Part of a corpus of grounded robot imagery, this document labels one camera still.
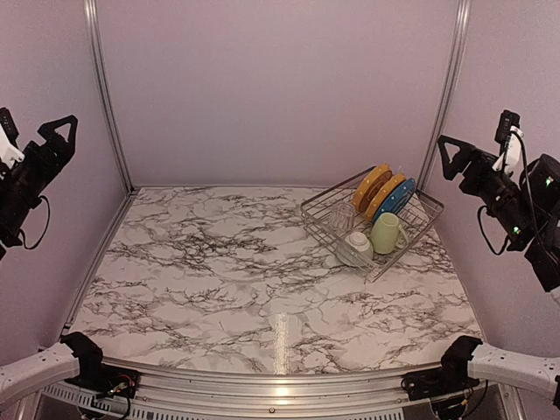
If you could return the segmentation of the blue polka dot plate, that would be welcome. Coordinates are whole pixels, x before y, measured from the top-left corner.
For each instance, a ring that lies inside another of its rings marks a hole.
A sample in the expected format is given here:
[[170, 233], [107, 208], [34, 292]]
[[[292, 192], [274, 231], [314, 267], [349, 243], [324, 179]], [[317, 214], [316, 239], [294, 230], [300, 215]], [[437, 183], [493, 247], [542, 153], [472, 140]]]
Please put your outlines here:
[[403, 181], [381, 203], [381, 207], [374, 214], [372, 223], [375, 224], [382, 214], [398, 214], [410, 201], [415, 190], [416, 181], [413, 178], [407, 178]]

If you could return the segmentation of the pale green mug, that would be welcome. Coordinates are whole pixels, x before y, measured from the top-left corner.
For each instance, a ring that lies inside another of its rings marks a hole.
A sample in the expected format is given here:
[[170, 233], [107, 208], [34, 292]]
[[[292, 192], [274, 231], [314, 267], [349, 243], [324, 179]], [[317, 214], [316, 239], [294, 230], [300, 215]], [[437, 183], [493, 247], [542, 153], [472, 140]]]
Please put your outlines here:
[[374, 252], [379, 255], [389, 255], [395, 249], [405, 249], [410, 245], [401, 220], [393, 213], [383, 213], [376, 220], [369, 239]]

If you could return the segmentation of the clear drinking glass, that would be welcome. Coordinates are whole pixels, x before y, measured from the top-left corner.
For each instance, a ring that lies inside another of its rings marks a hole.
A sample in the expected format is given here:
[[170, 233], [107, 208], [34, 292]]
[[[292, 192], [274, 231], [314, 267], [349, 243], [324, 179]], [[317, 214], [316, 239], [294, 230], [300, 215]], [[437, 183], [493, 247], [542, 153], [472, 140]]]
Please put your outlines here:
[[345, 233], [354, 225], [355, 209], [350, 203], [340, 202], [332, 206], [328, 226], [338, 233]]

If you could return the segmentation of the white green bowl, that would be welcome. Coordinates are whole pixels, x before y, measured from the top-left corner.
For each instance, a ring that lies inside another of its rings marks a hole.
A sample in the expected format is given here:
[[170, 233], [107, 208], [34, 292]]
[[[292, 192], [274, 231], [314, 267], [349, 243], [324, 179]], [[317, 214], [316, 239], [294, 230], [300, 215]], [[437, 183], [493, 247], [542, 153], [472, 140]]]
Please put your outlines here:
[[347, 266], [360, 268], [373, 260], [373, 245], [368, 237], [359, 231], [353, 231], [340, 241], [335, 250], [338, 259]]

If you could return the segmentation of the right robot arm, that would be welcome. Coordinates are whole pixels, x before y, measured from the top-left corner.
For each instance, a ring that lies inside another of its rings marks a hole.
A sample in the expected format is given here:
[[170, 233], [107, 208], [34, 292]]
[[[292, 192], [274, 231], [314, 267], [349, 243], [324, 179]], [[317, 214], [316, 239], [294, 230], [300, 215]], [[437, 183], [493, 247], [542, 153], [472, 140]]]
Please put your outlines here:
[[[449, 136], [438, 141], [443, 172], [462, 174], [460, 190], [483, 200], [505, 229], [508, 251], [521, 251], [543, 290], [559, 299], [559, 163], [543, 154], [528, 161], [522, 133], [512, 128], [495, 156]], [[461, 336], [445, 351], [433, 378], [443, 392], [469, 381], [501, 382], [559, 404], [559, 359], [510, 352]]]

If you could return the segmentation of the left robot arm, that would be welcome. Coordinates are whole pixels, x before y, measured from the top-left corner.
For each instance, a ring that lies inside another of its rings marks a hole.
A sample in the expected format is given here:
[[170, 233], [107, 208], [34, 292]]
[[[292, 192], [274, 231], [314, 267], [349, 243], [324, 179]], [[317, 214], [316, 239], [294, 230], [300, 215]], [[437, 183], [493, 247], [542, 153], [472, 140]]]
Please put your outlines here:
[[[29, 212], [48, 199], [43, 190], [60, 174], [75, 153], [78, 119], [68, 115], [38, 128], [44, 142], [19, 149], [19, 132], [7, 108], [1, 109], [1, 255], [26, 244], [22, 226]], [[102, 350], [86, 335], [73, 332], [47, 349], [1, 367], [1, 408], [46, 386], [80, 378], [91, 389], [104, 389], [110, 370]]]

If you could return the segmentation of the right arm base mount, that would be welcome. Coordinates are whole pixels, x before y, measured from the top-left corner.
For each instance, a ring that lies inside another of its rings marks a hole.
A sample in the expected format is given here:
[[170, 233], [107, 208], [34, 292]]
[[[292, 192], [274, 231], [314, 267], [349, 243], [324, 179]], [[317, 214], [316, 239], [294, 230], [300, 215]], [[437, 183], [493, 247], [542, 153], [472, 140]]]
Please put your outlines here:
[[472, 390], [479, 385], [477, 379], [448, 376], [441, 367], [409, 372], [401, 380], [401, 388], [411, 401]]

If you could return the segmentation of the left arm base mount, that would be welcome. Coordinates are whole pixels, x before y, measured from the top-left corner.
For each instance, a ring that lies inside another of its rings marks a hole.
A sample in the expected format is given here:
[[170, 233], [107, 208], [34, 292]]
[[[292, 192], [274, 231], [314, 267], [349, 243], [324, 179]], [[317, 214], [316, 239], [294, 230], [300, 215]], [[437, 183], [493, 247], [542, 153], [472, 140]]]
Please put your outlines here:
[[79, 375], [65, 382], [96, 393], [97, 398], [121, 396], [132, 399], [137, 391], [140, 373], [134, 369], [101, 364], [95, 374]]

